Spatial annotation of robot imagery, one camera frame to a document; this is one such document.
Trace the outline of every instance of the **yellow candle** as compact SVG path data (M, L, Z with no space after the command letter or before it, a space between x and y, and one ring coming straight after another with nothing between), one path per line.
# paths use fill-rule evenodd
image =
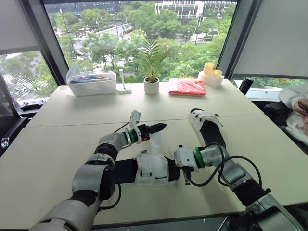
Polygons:
M213 76L214 78L220 78L221 74L222 74L222 71L221 71L221 70L214 70L212 76Z
M204 64L204 74L207 76L211 76L213 73L214 64L213 63L205 63Z

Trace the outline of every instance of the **small white stand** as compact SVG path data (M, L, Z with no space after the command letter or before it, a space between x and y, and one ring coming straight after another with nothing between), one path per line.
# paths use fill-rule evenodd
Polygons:
M117 92L119 94L129 94L129 93L131 93L130 84L126 84L126 86L125 86L123 69L120 69L119 71L120 71L120 76L121 76L121 79L122 79L122 84L123 84L122 87L123 88L121 88L121 85L118 85L117 86Z

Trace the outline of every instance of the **building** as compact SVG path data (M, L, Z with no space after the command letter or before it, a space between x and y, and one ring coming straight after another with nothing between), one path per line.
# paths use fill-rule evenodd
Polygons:
M83 10L86 9L105 9L109 13L121 12L122 5L128 5L130 1L109 1L109 2L76 2L76 3L58 3L58 4L46 4L45 8L47 13L60 13L60 9L63 13L71 12L75 16L79 16Z
M178 19L182 23L199 15L207 17L212 13L215 14L215 18L221 18L224 11L236 3L236 1L162 1L155 4L155 11L159 13L161 9L169 9L177 12Z

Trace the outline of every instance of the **green ring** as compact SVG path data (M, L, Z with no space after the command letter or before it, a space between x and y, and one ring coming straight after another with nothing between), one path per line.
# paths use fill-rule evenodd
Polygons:
M195 150L196 150L196 159L199 162L200 168L205 168L205 165L203 163L202 156L200 154L198 147L196 147Z
M130 130L130 131L128 131L128 133L129 133L131 143L134 143L135 139L134 139L134 135L133 135L132 131Z

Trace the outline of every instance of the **palm plant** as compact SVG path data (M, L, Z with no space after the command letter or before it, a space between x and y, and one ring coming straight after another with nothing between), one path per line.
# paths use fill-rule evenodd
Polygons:
M149 78L150 83L155 83L157 74L162 67L163 60L167 57L167 51L162 51L155 39L143 41L144 51L140 64L144 70L144 76Z

